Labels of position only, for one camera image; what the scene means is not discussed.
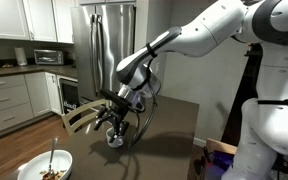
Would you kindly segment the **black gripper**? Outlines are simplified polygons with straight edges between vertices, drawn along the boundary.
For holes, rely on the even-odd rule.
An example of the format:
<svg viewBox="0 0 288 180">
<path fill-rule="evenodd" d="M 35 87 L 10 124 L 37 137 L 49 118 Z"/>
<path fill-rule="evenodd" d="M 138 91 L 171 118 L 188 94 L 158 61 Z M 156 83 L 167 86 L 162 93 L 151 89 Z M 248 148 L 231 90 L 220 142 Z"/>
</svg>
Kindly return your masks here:
<svg viewBox="0 0 288 180">
<path fill-rule="evenodd" d="M 129 127 L 129 123 L 124 120 L 124 117 L 129 110 L 129 106 L 121 107 L 114 103 L 109 107 L 109 110 L 102 108 L 96 115 L 94 130 L 97 131 L 103 122 L 109 121 L 115 130 L 114 137 L 124 136 Z"/>
</svg>

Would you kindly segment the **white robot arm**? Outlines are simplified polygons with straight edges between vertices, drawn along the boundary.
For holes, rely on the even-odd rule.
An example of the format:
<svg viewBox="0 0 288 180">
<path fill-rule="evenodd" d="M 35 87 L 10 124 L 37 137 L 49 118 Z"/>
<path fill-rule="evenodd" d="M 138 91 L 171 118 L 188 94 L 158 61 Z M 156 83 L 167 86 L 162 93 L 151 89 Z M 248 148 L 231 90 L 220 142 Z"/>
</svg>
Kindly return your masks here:
<svg viewBox="0 0 288 180">
<path fill-rule="evenodd" d="M 120 134 L 142 99 L 199 100 L 198 141 L 237 147 L 221 179 L 267 180 L 276 157 L 288 155 L 288 0 L 213 0 L 173 20 L 118 63 L 121 88 L 98 122 Z"/>
</svg>

